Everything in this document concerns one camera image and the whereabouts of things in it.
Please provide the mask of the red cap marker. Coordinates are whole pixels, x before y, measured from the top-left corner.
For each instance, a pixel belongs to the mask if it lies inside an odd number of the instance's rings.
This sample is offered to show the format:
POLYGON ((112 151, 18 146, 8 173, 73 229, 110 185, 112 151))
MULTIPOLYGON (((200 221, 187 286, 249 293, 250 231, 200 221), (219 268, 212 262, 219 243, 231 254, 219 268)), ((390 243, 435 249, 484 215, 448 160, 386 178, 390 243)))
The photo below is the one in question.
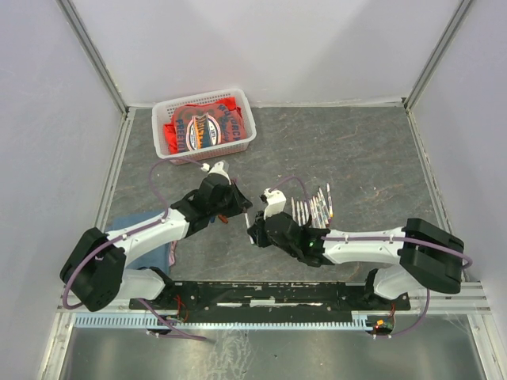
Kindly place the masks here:
POLYGON ((323 219, 326 226, 330 225, 330 213, 321 188, 318 188, 318 197, 322 209, 323 219))

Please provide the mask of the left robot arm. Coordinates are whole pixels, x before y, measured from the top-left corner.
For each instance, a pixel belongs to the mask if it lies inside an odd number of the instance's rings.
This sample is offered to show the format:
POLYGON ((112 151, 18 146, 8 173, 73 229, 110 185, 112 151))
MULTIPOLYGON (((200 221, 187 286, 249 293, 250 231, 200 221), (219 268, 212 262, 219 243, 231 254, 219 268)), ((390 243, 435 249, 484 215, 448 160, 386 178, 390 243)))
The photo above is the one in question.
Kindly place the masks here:
POLYGON ((63 307, 97 312, 117 298, 143 298, 158 309, 168 308, 175 297, 168 277, 155 267, 130 269, 129 264, 194 235, 214 217, 235 217, 252 205, 229 177, 211 173, 158 215, 119 230, 86 230, 59 273, 63 307))

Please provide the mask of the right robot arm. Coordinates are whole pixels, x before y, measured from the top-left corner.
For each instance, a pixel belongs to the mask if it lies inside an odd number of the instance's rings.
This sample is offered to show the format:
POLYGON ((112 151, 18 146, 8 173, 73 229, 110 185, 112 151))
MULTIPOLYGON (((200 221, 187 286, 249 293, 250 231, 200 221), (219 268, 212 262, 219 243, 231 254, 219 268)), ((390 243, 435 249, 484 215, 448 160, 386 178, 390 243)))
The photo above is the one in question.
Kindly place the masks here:
POLYGON ((391 230, 346 232, 300 226, 285 212, 269 217, 259 212, 247 233, 256 246, 275 246, 310 267, 378 264, 372 284, 362 290, 364 303, 374 310, 423 288, 458 294, 462 272, 471 264, 461 239, 421 218, 391 230))

